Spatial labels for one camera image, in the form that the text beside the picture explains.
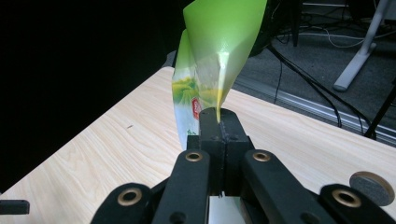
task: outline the curved plastic sheet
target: curved plastic sheet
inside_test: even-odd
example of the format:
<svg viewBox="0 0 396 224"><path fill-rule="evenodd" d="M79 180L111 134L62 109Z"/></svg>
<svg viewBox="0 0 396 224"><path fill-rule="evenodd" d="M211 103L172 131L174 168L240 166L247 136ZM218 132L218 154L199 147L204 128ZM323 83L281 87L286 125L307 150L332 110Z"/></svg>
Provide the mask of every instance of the curved plastic sheet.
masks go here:
<svg viewBox="0 0 396 224"><path fill-rule="evenodd" d="M180 143L198 134L199 112L218 111L248 59L259 33L266 0L195 0L177 51L172 91Z"/></svg>

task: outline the black metal bracket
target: black metal bracket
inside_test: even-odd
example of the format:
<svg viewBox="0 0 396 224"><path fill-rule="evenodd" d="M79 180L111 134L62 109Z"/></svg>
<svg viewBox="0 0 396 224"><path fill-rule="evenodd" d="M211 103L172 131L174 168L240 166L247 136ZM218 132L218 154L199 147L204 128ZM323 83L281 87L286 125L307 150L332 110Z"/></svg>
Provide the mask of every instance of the black metal bracket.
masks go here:
<svg viewBox="0 0 396 224"><path fill-rule="evenodd" d="M30 204L25 200L0 200L0 215L29 214Z"/></svg>
<svg viewBox="0 0 396 224"><path fill-rule="evenodd" d="M114 189L92 223L202 224L209 196L238 196L246 223L396 223L359 191L303 187L273 153L255 149L234 112L200 113L199 135L188 137L172 174L152 189L126 184Z"/></svg>

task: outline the metal bolt hole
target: metal bolt hole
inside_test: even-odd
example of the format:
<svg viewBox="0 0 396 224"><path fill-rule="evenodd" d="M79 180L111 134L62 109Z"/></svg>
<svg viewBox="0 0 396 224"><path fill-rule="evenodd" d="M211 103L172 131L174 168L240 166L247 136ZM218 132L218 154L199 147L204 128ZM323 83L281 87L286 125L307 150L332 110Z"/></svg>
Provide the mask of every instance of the metal bolt hole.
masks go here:
<svg viewBox="0 0 396 224"><path fill-rule="evenodd" d="M265 153L263 153L263 152L256 152L256 153L254 153L254 154L253 154L253 158L254 158L256 161L269 161L269 160L271 160L271 156L268 155L268 154L265 154Z"/></svg>
<svg viewBox="0 0 396 224"><path fill-rule="evenodd" d="M140 189L125 189L118 197L118 202L122 206L130 206L138 203L142 199Z"/></svg>
<svg viewBox="0 0 396 224"><path fill-rule="evenodd" d="M332 196L337 202L345 206L354 208L361 206L361 199L350 191L344 189L335 189L332 192Z"/></svg>
<svg viewBox="0 0 396 224"><path fill-rule="evenodd" d="M202 155L198 152L191 152L186 155L186 159L188 161L200 161L202 159Z"/></svg>

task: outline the wooden table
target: wooden table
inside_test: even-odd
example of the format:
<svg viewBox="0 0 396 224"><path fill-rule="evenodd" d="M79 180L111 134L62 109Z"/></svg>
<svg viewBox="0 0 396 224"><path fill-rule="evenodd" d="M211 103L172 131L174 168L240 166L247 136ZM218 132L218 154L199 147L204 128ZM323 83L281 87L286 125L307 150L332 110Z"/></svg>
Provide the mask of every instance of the wooden table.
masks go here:
<svg viewBox="0 0 396 224"><path fill-rule="evenodd" d="M150 77L0 196L25 199L26 216L0 223L89 223L115 187L149 187L168 177L181 151L171 95L173 68ZM224 108L238 115L256 148L275 153L308 189L341 183L358 171L395 189L396 148L348 133L231 90ZM396 204L383 207L396 218Z"/></svg>

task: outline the red printed label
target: red printed label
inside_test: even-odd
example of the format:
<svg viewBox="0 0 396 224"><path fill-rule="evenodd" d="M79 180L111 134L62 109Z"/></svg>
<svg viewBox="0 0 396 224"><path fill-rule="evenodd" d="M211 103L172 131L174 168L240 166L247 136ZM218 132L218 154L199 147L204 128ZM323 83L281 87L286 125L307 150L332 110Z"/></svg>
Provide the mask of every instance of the red printed label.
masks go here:
<svg viewBox="0 0 396 224"><path fill-rule="evenodd" d="M202 108L201 105L199 104L198 99L192 98L191 105L192 105L192 114L194 115L194 118L199 119L199 113L201 112Z"/></svg>

